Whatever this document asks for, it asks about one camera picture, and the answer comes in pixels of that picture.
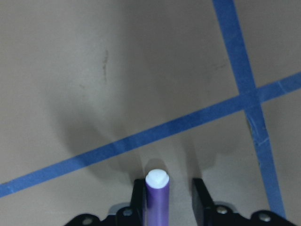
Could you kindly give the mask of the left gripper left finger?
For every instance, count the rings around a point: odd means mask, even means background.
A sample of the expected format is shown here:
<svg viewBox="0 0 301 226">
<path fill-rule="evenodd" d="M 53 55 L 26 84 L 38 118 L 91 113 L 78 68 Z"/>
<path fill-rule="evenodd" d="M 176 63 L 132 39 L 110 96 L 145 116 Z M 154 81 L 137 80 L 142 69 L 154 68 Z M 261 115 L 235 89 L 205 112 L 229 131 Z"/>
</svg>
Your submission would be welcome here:
<svg viewBox="0 0 301 226">
<path fill-rule="evenodd" d="M 144 226 L 146 209 L 146 185 L 144 179 L 136 179 L 128 206 L 117 210 L 115 214 L 109 214 L 100 220 L 93 214 L 80 214 L 71 219 L 67 226 Z"/>
</svg>

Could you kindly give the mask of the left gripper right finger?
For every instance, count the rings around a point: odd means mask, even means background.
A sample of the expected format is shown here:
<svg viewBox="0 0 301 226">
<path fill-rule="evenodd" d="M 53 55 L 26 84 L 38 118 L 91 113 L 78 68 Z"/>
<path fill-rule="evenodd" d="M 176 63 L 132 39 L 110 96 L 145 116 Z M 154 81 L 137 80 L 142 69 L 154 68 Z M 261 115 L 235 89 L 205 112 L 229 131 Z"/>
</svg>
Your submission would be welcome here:
<svg viewBox="0 0 301 226">
<path fill-rule="evenodd" d="M 269 211 L 259 210 L 245 218 L 228 205 L 213 201 L 203 179 L 192 179 L 192 208 L 198 226 L 293 226 L 294 223 Z"/>
</svg>

